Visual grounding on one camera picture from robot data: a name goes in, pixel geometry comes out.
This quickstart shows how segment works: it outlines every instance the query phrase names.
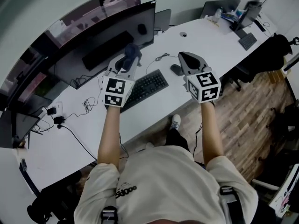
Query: shoe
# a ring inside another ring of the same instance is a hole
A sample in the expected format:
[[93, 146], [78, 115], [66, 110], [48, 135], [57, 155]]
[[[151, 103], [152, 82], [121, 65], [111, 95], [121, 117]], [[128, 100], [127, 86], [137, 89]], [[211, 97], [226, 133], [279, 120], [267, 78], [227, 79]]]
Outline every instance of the shoe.
[[175, 114], [172, 119], [171, 119], [171, 126], [170, 126], [170, 130], [171, 129], [176, 129], [178, 130], [179, 126], [181, 124], [181, 117], [178, 114]]

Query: monitor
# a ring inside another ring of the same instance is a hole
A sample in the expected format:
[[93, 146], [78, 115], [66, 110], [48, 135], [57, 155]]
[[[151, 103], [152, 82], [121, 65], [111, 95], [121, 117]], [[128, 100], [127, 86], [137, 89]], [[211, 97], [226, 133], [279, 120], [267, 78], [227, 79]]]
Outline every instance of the monitor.
[[208, 17], [214, 16], [217, 9], [220, 7], [223, 8], [223, 13], [235, 11], [239, 6], [240, 2], [240, 0], [219, 0], [205, 2], [204, 7], [202, 8], [200, 18], [204, 18], [206, 15]]
[[104, 71], [129, 43], [154, 42], [156, 2], [118, 12], [84, 30], [50, 57], [48, 72], [75, 89]]
[[17, 148], [40, 119], [6, 110], [0, 118], [0, 147]]
[[233, 30], [236, 31], [250, 26], [257, 18], [261, 10], [262, 7], [248, 8], [247, 11], [239, 19], [239, 21], [233, 25]]
[[171, 18], [171, 9], [166, 9], [164, 11], [155, 14], [155, 35], [158, 34], [157, 30], [167, 31], [169, 28]]
[[53, 100], [51, 99], [32, 94], [20, 112], [39, 116], [43, 112], [43, 107], [48, 107], [50, 104], [52, 104], [52, 102]]

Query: clear plastic bottle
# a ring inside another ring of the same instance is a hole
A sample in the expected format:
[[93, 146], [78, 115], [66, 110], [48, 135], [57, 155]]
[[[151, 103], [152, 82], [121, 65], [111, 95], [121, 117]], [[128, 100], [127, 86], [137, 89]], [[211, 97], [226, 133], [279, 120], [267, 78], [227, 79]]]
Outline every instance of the clear plastic bottle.
[[217, 23], [219, 21], [219, 19], [221, 18], [222, 13], [223, 13], [223, 8], [222, 7], [218, 8], [214, 17], [212, 18], [212, 21]]

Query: white t-shirt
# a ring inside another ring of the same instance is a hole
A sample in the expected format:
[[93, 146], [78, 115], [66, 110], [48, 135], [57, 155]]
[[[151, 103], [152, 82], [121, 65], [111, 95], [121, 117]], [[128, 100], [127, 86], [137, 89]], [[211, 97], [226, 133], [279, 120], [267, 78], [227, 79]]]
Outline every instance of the white t-shirt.
[[226, 223], [220, 186], [238, 193], [244, 219], [256, 212], [256, 191], [224, 156], [204, 170], [187, 150], [177, 146], [149, 148], [128, 158], [122, 174], [113, 164], [90, 173], [75, 210], [76, 224], [100, 224], [102, 210], [116, 203], [119, 224], [146, 224], [159, 219]]

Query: black strap buckle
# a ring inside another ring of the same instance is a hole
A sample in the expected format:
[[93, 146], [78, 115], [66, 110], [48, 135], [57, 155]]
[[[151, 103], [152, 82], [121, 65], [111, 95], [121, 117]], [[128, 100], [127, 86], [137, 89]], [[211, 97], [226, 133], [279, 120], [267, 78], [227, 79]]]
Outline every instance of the black strap buckle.
[[102, 224], [117, 224], [117, 208], [114, 206], [108, 206], [101, 212]]
[[230, 186], [220, 187], [220, 194], [228, 205], [233, 224], [245, 224], [242, 205], [237, 192]]

